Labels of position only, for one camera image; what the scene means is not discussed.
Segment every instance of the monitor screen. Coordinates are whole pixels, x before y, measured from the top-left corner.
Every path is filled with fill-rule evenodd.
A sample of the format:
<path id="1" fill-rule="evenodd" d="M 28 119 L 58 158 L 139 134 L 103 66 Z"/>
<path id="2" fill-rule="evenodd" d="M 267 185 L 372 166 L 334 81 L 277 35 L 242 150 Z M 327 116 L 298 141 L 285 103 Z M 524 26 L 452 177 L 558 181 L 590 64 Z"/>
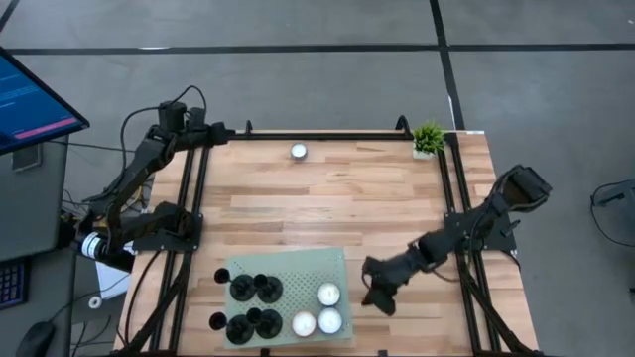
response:
<path id="1" fill-rule="evenodd" d="M 87 127 L 50 88 L 0 51 L 0 155 Z"/>

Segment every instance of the tea light candle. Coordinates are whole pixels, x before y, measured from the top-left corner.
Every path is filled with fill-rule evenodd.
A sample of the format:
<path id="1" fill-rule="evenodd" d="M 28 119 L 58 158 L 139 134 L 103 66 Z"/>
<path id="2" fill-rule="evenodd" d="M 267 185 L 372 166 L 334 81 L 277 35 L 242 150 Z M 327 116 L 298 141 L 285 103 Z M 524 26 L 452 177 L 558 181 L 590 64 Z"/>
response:
<path id="1" fill-rule="evenodd" d="M 324 306 L 333 306 L 339 301 L 339 288 L 333 283 L 324 283 L 317 290 L 317 299 Z"/>
<path id="2" fill-rule="evenodd" d="M 317 323 L 322 332 L 333 334 L 341 328 L 341 315 L 332 307 L 325 308 L 319 313 Z"/>
<path id="3" fill-rule="evenodd" d="M 294 160 L 302 160 L 307 156 L 307 147 L 305 144 L 294 144 L 291 147 L 291 157 Z"/>
<path id="4" fill-rule="evenodd" d="M 300 311 L 292 322 L 294 332 L 300 337 L 307 337 L 316 329 L 316 318 L 308 311 Z"/>

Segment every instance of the cable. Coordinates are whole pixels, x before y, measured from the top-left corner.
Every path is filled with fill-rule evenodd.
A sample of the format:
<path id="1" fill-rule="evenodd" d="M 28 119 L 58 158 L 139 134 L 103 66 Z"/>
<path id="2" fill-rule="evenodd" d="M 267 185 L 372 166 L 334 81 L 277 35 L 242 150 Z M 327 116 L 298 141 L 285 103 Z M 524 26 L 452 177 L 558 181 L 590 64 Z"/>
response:
<path id="1" fill-rule="evenodd" d="M 121 344 L 123 344 L 124 346 L 128 346 L 128 343 L 126 342 L 126 340 L 121 335 L 121 332 L 119 332 L 119 325 L 117 325 L 116 331 L 117 331 L 117 337 L 119 337 L 119 340 L 121 341 Z"/>
<path id="2" fill-rule="evenodd" d="M 614 244 L 620 245 L 622 247 L 628 247 L 628 248 L 635 248 L 635 244 L 630 244 L 630 243 L 623 243 L 623 242 L 619 242 L 611 237 L 608 236 L 608 234 L 606 234 L 604 232 L 604 230 L 602 229 L 602 227 L 600 227 L 599 222 L 597 222 L 597 218 L 595 217 L 595 211 L 593 211 L 593 203 L 595 202 L 595 196 L 597 195 L 597 193 L 605 188 L 605 187 L 609 187 L 609 186 L 613 186 L 613 185 L 618 185 L 621 183 L 625 183 L 627 181 L 629 181 L 630 179 L 625 179 L 622 181 L 618 181 L 618 182 L 612 182 L 612 183 L 606 183 L 603 184 L 601 186 L 599 186 L 598 188 L 595 189 L 595 191 L 593 192 L 593 194 L 591 195 L 591 206 L 590 206 L 590 211 L 591 211 L 591 217 L 593 217 L 593 222 L 595 222 L 595 226 L 597 227 L 597 230 L 602 233 L 602 235 L 604 236 L 604 238 L 606 238 L 607 240 L 611 241 Z"/>
<path id="3" fill-rule="evenodd" d="M 141 276 L 139 277 L 139 282 L 137 282 L 137 286 L 135 287 L 135 290 L 132 293 L 132 297 L 130 297 L 130 303 L 128 304 L 128 312 L 126 313 L 126 325 L 124 327 L 124 337 L 125 337 L 126 344 L 130 343 L 130 316 L 132 315 L 132 306 L 135 303 L 135 298 L 137 298 L 137 293 L 139 292 L 139 288 L 141 288 L 141 283 L 143 283 L 143 280 L 146 278 L 146 274 L 148 274 L 148 271 L 150 270 L 150 266 L 152 266 L 152 263 L 155 262 L 155 259 L 159 257 L 159 254 L 161 254 L 161 251 L 157 251 L 155 255 L 153 255 L 152 258 L 150 258 L 150 262 L 148 262 L 148 264 L 146 265 L 146 268 L 144 268 L 143 270 L 143 273 L 141 273 Z"/>
<path id="4" fill-rule="evenodd" d="M 88 322 L 85 322 L 83 324 L 83 329 L 81 330 L 81 334 L 79 335 L 79 340 L 77 341 L 77 344 L 81 344 L 81 339 L 83 338 L 83 334 L 86 333 L 86 327 L 88 327 Z M 77 349 L 79 347 L 75 347 L 75 349 L 72 350 L 72 355 L 70 355 L 70 357 L 75 357 L 75 355 L 77 354 Z"/>
<path id="5" fill-rule="evenodd" d="M 54 319 L 56 319 L 56 317 L 58 317 L 58 315 L 59 315 L 60 313 L 62 313 L 62 311 L 64 311 L 67 307 L 69 307 L 69 306 L 73 305 L 74 303 L 78 302 L 79 300 L 81 300 L 81 299 L 83 299 L 83 298 L 87 298 L 87 297 L 93 296 L 93 295 L 95 295 L 95 294 L 105 293 L 105 292 L 107 292 L 107 291 L 111 290 L 112 288 L 116 287 L 116 286 L 117 286 L 117 284 L 121 283 L 121 281 L 123 281 L 124 279 L 126 279 L 126 278 L 128 278 L 128 277 L 130 277 L 130 274 L 126 274 L 124 277 L 122 277 L 122 278 L 121 278 L 121 279 L 119 279 L 117 282 L 115 282 L 113 285 L 111 285 L 110 287 L 108 287 L 108 288 L 106 288 L 106 289 L 104 289 L 104 290 L 101 290 L 101 291 L 96 291 L 96 292 L 91 292 L 91 293 L 88 293 L 88 294 L 84 294 L 84 295 L 82 295 L 81 297 L 78 297 L 78 298 L 75 298 L 75 299 L 71 300 L 69 303 L 67 303 L 66 305 L 62 306 L 62 308 L 60 308 L 60 309 L 58 310 L 58 312 L 56 312 L 56 313 L 53 315 L 53 317 L 51 317 L 51 318 L 49 319 L 49 322 L 51 322 L 51 321 L 53 321 Z"/>
<path id="6" fill-rule="evenodd" d="M 61 145 L 64 145 L 64 146 L 77 146 L 77 147 L 83 147 L 83 148 L 91 148 L 91 149 L 100 149 L 100 150 L 121 152 L 121 149 L 119 149 L 119 148 L 111 148 L 111 147 L 105 147 L 105 146 L 100 146 L 100 145 L 71 143 L 71 142 L 64 143 L 64 142 L 59 142 L 59 141 L 55 141 L 55 140 L 51 140 L 51 143 L 61 144 Z M 135 151 L 134 150 L 126 150 L 126 153 L 134 154 Z"/>
<path id="7" fill-rule="evenodd" d="M 460 278 L 448 278 L 443 276 L 441 273 L 437 272 L 437 269 L 433 269 L 433 274 L 436 275 L 439 279 L 446 281 L 448 283 L 460 283 Z"/>
<path id="8" fill-rule="evenodd" d="M 92 346 L 92 345 L 97 345 L 97 344 L 113 344 L 113 341 L 99 341 L 99 342 L 90 342 L 90 343 L 82 343 L 81 345 L 77 346 L 77 348 L 82 348 L 82 347 L 86 347 L 86 346 Z"/>
<path id="9" fill-rule="evenodd" d="M 520 262 L 518 261 L 516 256 L 514 256 L 514 254 L 512 252 L 501 250 L 501 253 L 503 253 L 504 255 L 508 256 L 511 260 L 514 261 L 514 263 L 516 263 L 516 265 L 518 266 L 518 271 L 519 272 L 522 271 L 522 269 L 520 268 Z"/>
<path id="10" fill-rule="evenodd" d="M 205 112 L 205 114 L 207 114 L 207 100 L 205 99 L 205 95 L 202 93 L 202 90 L 200 90 L 200 88 L 198 88 L 195 85 L 189 85 L 186 90 L 184 90 L 181 94 L 179 94 L 179 96 L 174 99 L 172 102 L 170 102 L 170 105 L 176 103 L 177 101 L 179 101 L 179 99 L 183 98 L 184 95 L 186 95 L 190 89 L 194 89 L 195 91 L 198 92 L 198 94 L 200 95 L 200 99 L 202 99 L 202 108 Z"/>
<path id="11" fill-rule="evenodd" d="M 108 329 L 108 326 L 110 325 L 110 320 L 112 319 L 112 315 L 108 315 L 108 319 L 106 320 L 106 324 L 103 326 L 103 328 L 101 329 L 101 331 L 99 331 L 99 333 L 97 333 L 96 335 L 94 335 L 94 337 L 89 338 L 87 341 L 81 343 L 81 341 L 77 341 L 77 343 L 72 343 L 71 345 L 85 345 L 86 343 L 90 343 L 94 340 L 96 340 L 97 338 L 99 338 L 105 331 L 106 329 Z"/>
<path id="12" fill-rule="evenodd" d="M 179 99 L 183 98 L 184 95 L 186 95 L 190 89 L 194 89 L 198 92 L 198 94 L 200 94 L 200 98 L 202 99 L 202 105 L 203 105 L 203 111 L 206 114 L 207 113 L 207 100 L 205 99 L 204 94 L 202 93 L 202 91 L 195 85 L 190 85 L 188 86 L 181 94 L 179 94 L 178 97 L 176 97 L 174 100 L 172 100 L 169 105 L 172 105 L 174 103 L 176 103 L 177 101 L 179 101 Z M 83 202 L 88 202 L 88 201 L 92 201 L 95 199 L 99 199 L 101 197 L 105 197 L 106 195 L 112 193 L 112 191 L 114 190 L 114 187 L 116 187 L 121 180 L 123 179 L 123 175 L 124 172 L 126 171 L 126 166 L 128 164 L 128 159 L 126 157 L 126 143 L 124 140 L 124 134 L 126 131 L 126 126 L 128 125 L 128 122 L 130 121 L 130 119 L 132 117 L 134 117 L 137 114 L 143 113 L 143 112 L 147 112 L 147 111 L 151 111 L 151 110 L 159 110 L 161 109 L 161 107 L 147 107 L 147 108 L 142 108 L 142 109 L 138 109 L 133 111 L 132 113 L 128 114 L 128 116 L 123 120 L 123 123 L 121 124 L 121 129 L 119 131 L 119 141 L 121 144 L 121 152 L 122 152 L 122 160 L 121 160 L 121 172 L 119 173 L 119 176 L 117 177 L 117 179 L 115 180 L 115 183 L 112 184 L 110 186 L 110 188 L 107 188 L 104 192 L 94 195 L 92 197 L 86 198 L 83 200 Z"/>
<path id="13" fill-rule="evenodd" d="M 123 120 L 123 123 L 121 124 L 121 129 L 119 130 L 119 142 L 121 144 L 121 154 L 122 154 L 121 155 L 121 172 L 119 173 L 119 176 L 115 179 L 115 182 L 112 183 L 111 186 L 107 188 L 104 192 L 91 196 L 89 198 L 85 198 L 83 202 L 90 202 L 95 199 L 99 199 L 99 198 L 107 196 L 123 180 L 123 175 L 124 175 L 124 172 L 126 171 L 126 166 L 128 166 L 128 158 L 126 156 L 126 143 L 124 139 L 126 126 L 128 125 L 128 122 L 130 121 L 130 119 L 132 119 L 132 117 L 134 117 L 135 115 L 143 113 L 143 112 L 151 111 L 151 110 L 157 110 L 157 109 L 159 109 L 159 107 L 147 107 L 147 108 L 137 109 L 133 111 L 132 113 L 128 114 L 128 116 Z"/>

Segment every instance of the white pot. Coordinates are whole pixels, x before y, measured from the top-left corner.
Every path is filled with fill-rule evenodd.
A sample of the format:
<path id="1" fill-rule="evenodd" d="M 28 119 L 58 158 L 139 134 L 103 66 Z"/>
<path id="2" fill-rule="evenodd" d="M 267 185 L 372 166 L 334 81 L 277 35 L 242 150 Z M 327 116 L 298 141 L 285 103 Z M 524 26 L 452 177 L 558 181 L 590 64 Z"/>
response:
<path id="1" fill-rule="evenodd" d="M 437 154 L 435 153 L 425 153 L 425 152 L 418 152 L 417 150 L 415 150 L 415 143 L 413 143 L 413 159 L 416 160 L 430 160 L 434 157 L 436 157 Z"/>

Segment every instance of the white tea light candle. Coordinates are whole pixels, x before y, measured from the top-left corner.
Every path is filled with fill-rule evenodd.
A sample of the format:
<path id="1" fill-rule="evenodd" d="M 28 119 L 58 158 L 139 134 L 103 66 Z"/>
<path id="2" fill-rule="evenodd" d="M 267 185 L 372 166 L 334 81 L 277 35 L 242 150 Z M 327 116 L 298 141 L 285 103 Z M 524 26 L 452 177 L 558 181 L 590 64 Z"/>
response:
<path id="1" fill-rule="evenodd" d="M 317 319 L 319 329 L 326 334 L 334 334 L 341 328 L 341 315 L 336 309 L 329 307 L 319 313 Z"/>
<path id="2" fill-rule="evenodd" d="M 308 311 L 300 311 L 292 322 L 294 332 L 300 337 L 308 337 L 316 329 L 316 318 Z"/>
<path id="3" fill-rule="evenodd" d="M 324 306 L 333 306 L 339 301 L 339 288 L 333 283 L 324 283 L 317 290 L 317 299 Z"/>

